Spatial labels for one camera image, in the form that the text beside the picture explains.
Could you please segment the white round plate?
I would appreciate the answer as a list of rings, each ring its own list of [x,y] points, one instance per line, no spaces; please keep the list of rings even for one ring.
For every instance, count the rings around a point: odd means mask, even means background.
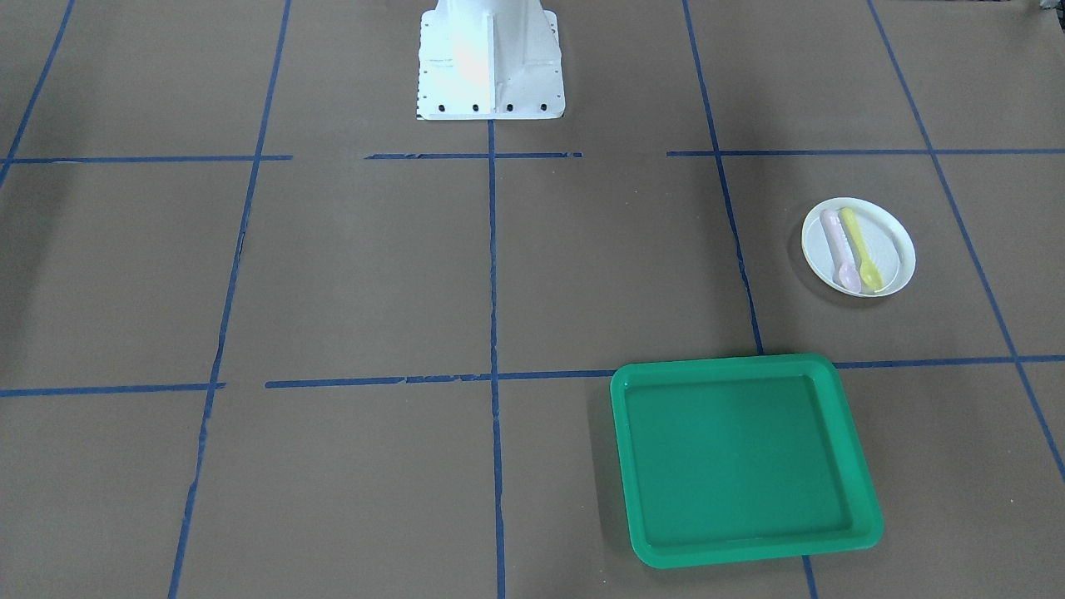
[[[820,221],[822,210],[849,207],[857,213],[864,241],[884,280],[879,292],[870,293],[863,287],[858,295],[845,291],[835,281],[835,269],[825,232]],[[800,228],[801,250],[812,272],[833,290],[852,297],[886,297],[901,291],[910,284],[916,269],[913,240],[905,227],[886,209],[855,197],[836,197],[815,205]]]

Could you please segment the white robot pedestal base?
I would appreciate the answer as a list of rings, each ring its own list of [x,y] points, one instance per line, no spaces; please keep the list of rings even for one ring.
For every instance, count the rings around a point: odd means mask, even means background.
[[[423,122],[566,113],[558,19],[540,1],[438,1],[419,20],[417,58]]]

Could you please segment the yellow plastic spoon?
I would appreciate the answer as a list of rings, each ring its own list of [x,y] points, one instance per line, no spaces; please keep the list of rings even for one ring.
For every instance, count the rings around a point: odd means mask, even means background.
[[[845,228],[845,234],[848,236],[852,250],[854,250],[862,285],[870,293],[879,292],[884,285],[883,276],[869,254],[857,213],[853,208],[845,207],[838,211],[838,215]]]

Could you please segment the green plastic tray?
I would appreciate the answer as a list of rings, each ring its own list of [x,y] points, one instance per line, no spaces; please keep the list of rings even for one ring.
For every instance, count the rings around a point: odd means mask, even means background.
[[[657,569],[871,548],[884,517],[840,372],[815,354],[624,365],[632,550]]]

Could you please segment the pink plastic spoon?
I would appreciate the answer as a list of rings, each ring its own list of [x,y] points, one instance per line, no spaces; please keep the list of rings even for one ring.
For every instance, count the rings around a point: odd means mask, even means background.
[[[836,210],[822,210],[820,221],[833,257],[836,284],[852,295],[858,295],[863,291],[862,278],[845,234],[840,213]]]

